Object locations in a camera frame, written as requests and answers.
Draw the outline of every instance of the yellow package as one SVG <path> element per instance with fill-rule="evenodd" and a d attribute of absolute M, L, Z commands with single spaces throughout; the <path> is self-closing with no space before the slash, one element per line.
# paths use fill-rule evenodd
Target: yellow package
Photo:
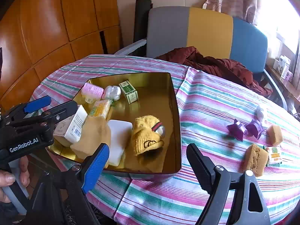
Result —
<path fill-rule="evenodd" d="M 89 116 L 94 116 L 94 117 L 102 116 L 106 119 L 111 103 L 112 103 L 111 100 L 96 101 Z"/>

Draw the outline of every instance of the small snack package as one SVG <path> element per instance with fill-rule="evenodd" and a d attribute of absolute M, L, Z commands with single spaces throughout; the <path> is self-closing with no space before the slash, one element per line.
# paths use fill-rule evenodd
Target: small snack package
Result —
<path fill-rule="evenodd" d="M 268 153 L 268 162 L 267 165 L 282 163 L 281 150 L 279 146 L 276 147 L 265 147 L 264 148 Z"/>
<path fill-rule="evenodd" d="M 112 103 L 111 100 L 96 101 L 94 103 L 93 109 L 91 110 L 89 116 L 94 116 L 94 117 L 102 116 L 104 117 L 104 119 L 106 119 L 111 103 Z"/>

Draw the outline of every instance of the metal tray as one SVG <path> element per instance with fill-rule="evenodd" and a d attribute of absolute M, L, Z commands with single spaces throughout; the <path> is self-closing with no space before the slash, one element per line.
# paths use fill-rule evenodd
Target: metal tray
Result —
<path fill-rule="evenodd" d="M 165 145 L 160 149 L 147 151 L 136 157 L 133 155 L 128 140 L 121 164 L 118 167 L 108 166 L 103 172 L 121 177 L 152 181 L 172 177 L 181 169 L 181 134 L 171 75 L 169 73 L 129 73 L 93 78 L 88 82 L 105 88 L 106 86 L 118 85 L 126 80 L 129 80 L 135 87 L 139 99 L 128 104 L 122 94 L 120 100 L 111 105 L 106 120 L 116 119 L 134 124 L 137 117 L 156 116 L 166 129 L 166 135 L 163 139 Z M 87 113 L 93 107 L 93 104 L 87 104 L 84 101 L 81 91 L 76 94 L 73 100 L 78 104 L 82 104 Z M 49 146 L 48 150 L 77 163 L 83 161 L 70 148 L 62 146 L 58 141 Z"/>

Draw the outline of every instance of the green box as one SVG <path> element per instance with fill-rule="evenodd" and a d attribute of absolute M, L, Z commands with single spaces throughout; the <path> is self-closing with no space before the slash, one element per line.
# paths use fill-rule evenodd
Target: green box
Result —
<path fill-rule="evenodd" d="M 120 83 L 119 86 L 129 104 L 139 99 L 137 95 L 137 90 L 132 86 L 132 84 L 128 80 Z"/>

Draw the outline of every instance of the white box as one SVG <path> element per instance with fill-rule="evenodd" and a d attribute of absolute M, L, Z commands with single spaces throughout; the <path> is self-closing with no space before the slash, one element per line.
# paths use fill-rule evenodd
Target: white box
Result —
<path fill-rule="evenodd" d="M 87 115 L 83 106 L 79 105 L 74 115 L 57 124 L 53 132 L 54 138 L 65 147 L 70 147 L 71 144 L 78 142 Z"/>
<path fill-rule="evenodd" d="M 280 56 L 279 63 L 277 66 L 277 71 L 280 76 L 284 79 L 287 75 L 287 71 L 289 70 L 291 60 L 286 56 Z"/>
<path fill-rule="evenodd" d="M 279 61 L 277 59 L 275 59 L 274 64 L 273 64 L 273 68 L 275 70 L 277 70 L 278 64 L 279 64 Z"/>

